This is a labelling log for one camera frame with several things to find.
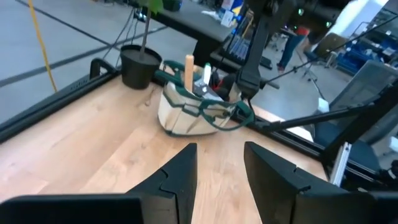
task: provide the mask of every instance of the desk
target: desk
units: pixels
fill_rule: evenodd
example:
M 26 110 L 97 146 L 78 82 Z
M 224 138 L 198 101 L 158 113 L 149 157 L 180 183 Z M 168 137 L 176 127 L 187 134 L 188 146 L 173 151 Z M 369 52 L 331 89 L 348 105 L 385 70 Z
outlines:
M 151 18 L 196 39 L 198 42 L 193 51 L 195 64 L 204 67 L 210 61 L 210 54 L 220 47 L 234 29 L 222 26 L 220 21 L 201 13 L 210 10 L 191 0 L 184 0 L 178 12 L 162 10 L 156 15 L 151 14 Z
M 142 91 L 129 89 L 117 77 L 0 145 L 0 200 L 21 194 L 126 192 L 190 142 L 198 143 L 192 223 L 260 223 L 244 167 L 245 141 L 326 179 L 319 162 L 250 129 L 169 137 L 157 120 L 160 92 L 153 84 Z M 279 119 L 260 108 L 256 113 Z

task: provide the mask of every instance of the plant pot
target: plant pot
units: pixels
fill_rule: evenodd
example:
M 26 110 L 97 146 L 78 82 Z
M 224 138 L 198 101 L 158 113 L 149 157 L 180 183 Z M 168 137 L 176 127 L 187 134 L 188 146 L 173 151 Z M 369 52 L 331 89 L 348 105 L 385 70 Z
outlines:
M 140 58 L 140 49 L 140 45 L 125 45 L 120 51 L 122 81 L 135 90 L 146 89 L 162 63 L 162 57 L 147 47 Z

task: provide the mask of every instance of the metal stand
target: metal stand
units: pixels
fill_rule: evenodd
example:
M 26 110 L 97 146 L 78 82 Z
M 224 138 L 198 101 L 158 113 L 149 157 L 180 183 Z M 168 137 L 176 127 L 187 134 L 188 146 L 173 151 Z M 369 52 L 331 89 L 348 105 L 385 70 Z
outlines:
M 348 142 L 344 143 L 340 147 L 340 150 L 338 151 L 335 165 L 333 166 L 333 170 L 330 176 L 330 183 L 337 187 L 340 187 L 341 181 L 343 180 L 344 171 L 347 166 L 350 152 L 351 152 L 351 144 Z

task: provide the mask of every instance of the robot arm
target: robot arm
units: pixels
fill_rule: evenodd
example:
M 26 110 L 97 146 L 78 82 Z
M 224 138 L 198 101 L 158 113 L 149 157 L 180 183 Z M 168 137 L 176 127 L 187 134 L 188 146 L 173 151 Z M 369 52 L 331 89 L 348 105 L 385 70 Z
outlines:
M 310 30 L 328 30 L 350 1 L 246 0 L 244 6 L 254 14 L 256 31 L 252 35 L 245 63 L 236 74 L 235 84 L 242 97 L 251 99 L 266 84 L 258 67 L 262 51 L 273 33 L 286 24 L 305 26 Z

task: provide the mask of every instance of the concrete floor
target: concrete floor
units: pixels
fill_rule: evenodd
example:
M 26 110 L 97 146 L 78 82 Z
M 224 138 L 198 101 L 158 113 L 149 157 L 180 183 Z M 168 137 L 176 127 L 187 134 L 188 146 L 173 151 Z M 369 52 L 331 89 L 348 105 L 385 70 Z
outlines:
M 88 74 L 91 59 L 104 55 L 106 44 L 114 42 L 130 12 L 127 7 L 117 4 L 104 6 L 90 0 L 33 0 L 33 2 L 37 9 L 44 11 L 44 13 L 36 12 L 36 16 L 49 62 L 52 65 L 57 64 L 52 73 L 58 89 Z M 64 21 L 64 24 L 51 16 Z M 150 29 L 163 26 L 151 21 Z M 44 69 L 42 52 L 29 8 L 15 0 L 0 1 L 0 27 L 7 31 L 0 35 L 0 60 L 3 70 L 0 73 L 0 123 L 2 123 L 50 96 L 54 91 Z M 142 34 L 143 30 L 144 25 L 138 23 L 136 35 Z M 126 37 L 126 31 L 121 37 L 122 39 Z M 140 43 L 140 41 L 141 39 L 137 39 L 134 42 Z M 164 59 L 181 62 L 186 54 L 193 52 L 195 43 L 196 40 L 171 28 L 148 36 L 150 48 L 160 53 Z M 62 65 L 69 58 L 93 51 L 96 53 Z M 263 54 L 270 58 L 274 65 L 281 58 L 280 52 L 271 49 L 266 49 Z M 106 59 L 115 64 L 117 57 L 118 51 L 111 50 Z M 297 55 L 294 55 L 287 70 L 300 64 L 301 61 Z M 312 70 L 318 75 L 318 86 L 328 101 L 337 96 L 351 79 L 349 75 L 334 69 L 313 67 Z M 278 76 L 276 69 L 268 70 L 260 67 L 260 72 L 267 78 Z M 276 80 L 280 90 L 265 87 L 253 99 L 254 105 L 284 119 L 312 114 L 317 108 L 319 95 L 313 83 L 302 78 L 302 73 L 302 71 L 291 73 Z M 29 78 L 9 85 L 1 84 L 4 80 L 20 77 Z

